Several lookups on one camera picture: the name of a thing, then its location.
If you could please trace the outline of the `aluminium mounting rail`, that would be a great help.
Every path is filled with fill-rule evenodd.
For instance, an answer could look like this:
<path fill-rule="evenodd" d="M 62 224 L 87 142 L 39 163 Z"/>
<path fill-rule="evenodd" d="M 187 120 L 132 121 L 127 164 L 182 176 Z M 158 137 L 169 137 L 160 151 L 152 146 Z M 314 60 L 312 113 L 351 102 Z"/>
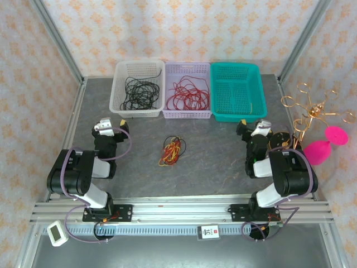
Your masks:
<path fill-rule="evenodd" d="M 228 224 L 231 223 L 228 213 L 230 205 L 246 204 L 249 197 L 250 194 L 117 198 L 114 204 L 133 206 L 132 224 Z M 49 224 L 68 216 L 69 223 L 80 224 L 83 217 L 80 205 L 78 201 L 60 199 L 53 194 L 48 202 L 35 204 L 30 223 Z M 286 220 L 293 207 L 299 207 L 299 210 L 290 223 L 334 222 L 328 202 L 314 200 L 312 194 L 283 203 L 280 206 L 280 218 Z"/>

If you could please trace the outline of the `white digital timer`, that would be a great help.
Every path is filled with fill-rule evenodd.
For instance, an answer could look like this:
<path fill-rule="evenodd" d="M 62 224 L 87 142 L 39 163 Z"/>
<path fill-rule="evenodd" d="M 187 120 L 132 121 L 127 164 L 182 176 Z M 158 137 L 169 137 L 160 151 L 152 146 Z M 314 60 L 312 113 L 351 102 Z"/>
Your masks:
<path fill-rule="evenodd" d="M 47 233 L 50 238 L 51 244 L 54 247 L 59 247 L 66 243 L 69 239 L 64 225 L 61 221 L 56 220 L 47 226 Z"/>

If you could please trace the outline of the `white plastic basket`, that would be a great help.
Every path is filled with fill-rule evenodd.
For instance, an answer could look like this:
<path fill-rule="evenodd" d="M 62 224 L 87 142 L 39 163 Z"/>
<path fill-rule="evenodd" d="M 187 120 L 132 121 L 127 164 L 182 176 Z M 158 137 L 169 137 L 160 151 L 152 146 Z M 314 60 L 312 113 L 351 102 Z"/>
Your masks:
<path fill-rule="evenodd" d="M 121 61 L 115 67 L 109 110 L 123 118 L 157 117 L 165 106 L 165 63 Z"/>

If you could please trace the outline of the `aluminium frame post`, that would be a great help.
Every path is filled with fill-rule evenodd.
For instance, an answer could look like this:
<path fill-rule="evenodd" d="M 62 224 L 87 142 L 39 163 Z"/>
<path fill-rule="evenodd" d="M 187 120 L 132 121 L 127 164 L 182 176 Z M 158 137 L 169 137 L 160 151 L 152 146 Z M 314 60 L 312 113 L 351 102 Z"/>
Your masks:
<path fill-rule="evenodd" d="M 287 79 L 288 75 L 292 71 L 295 63 L 303 52 L 305 46 L 307 45 L 310 37 L 317 28 L 321 17 L 326 12 L 331 0 L 319 0 L 314 11 L 312 12 L 310 18 L 308 19 L 305 27 L 302 30 L 291 54 L 289 55 L 280 75 L 277 76 L 277 81 L 279 85 Z"/>
<path fill-rule="evenodd" d="M 42 21 L 46 32 L 51 37 L 52 41 L 56 45 L 60 55 L 63 60 L 66 62 L 71 74 L 77 82 L 83 84 L 84 77 L 79 70 L 65 40 L 62 38 L 62 35 L 57 28 L 55 22 L 53 21 L 48 9 L 46 8 L 42 0 L 28 0 L 30 5 L 34 8 L 38 17 Z"/>

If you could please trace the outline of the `teal plastic basket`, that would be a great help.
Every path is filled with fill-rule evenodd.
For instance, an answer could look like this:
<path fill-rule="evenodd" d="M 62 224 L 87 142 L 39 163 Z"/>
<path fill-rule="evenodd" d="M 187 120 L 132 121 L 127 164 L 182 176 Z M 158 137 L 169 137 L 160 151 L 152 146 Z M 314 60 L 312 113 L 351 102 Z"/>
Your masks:
<path fill-rule="evenodd" d="M 210 65 L 211 111 L 218 122 L 251 123 L 264 118 L 266 98 L 259 67 L 251 63 Z"/>

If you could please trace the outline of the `white label card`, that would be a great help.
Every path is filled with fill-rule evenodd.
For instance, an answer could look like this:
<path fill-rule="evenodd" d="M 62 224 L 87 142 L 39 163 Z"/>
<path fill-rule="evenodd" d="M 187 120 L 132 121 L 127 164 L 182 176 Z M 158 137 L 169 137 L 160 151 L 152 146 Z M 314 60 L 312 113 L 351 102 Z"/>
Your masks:
<path fill-rule="evenodd" d="M 218 240 L 220 238 L 219 226 L 217 224 L 197 227 L 198 240 Z"/>

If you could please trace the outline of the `lilac plastic basket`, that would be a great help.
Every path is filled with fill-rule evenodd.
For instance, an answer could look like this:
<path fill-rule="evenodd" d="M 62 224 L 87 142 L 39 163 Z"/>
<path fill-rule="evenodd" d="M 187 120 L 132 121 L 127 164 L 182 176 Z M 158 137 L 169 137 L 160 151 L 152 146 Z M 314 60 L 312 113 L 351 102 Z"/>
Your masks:
<path fill-rule="evenodd" d="M 210 64 L 178 63 L 165 64 L 166 119 L 209 119 Z"/>

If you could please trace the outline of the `pink makeup sponges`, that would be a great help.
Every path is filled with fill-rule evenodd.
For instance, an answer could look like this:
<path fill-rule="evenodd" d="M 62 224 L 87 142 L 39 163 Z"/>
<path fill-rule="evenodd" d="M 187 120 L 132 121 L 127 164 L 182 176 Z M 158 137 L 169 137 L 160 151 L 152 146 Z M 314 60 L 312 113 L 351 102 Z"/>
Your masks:
<path fill-rule="evenodd" d="M 348 134 L 338 126 L 330 126 L 325 130 L 325 139 L 310 143 L 303 152 L 311 165 L 321 165 L 332 152 L 332 145 L 343 146 L 349 141 Z"/>

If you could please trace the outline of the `black round gold-rimmed base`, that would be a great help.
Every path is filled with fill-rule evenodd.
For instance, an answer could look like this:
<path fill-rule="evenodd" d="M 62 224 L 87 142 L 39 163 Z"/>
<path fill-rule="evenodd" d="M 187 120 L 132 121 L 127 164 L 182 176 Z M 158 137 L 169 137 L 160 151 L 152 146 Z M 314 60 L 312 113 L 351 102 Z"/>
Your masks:
<path fill-rule="evenodd" d="M 288 132 L 274 133 L 268 143 L 268 152 L 278 148 L 279 150 L 295 149 L 301 150 L 301 144 L 294 135 L 290 135 Z"/>

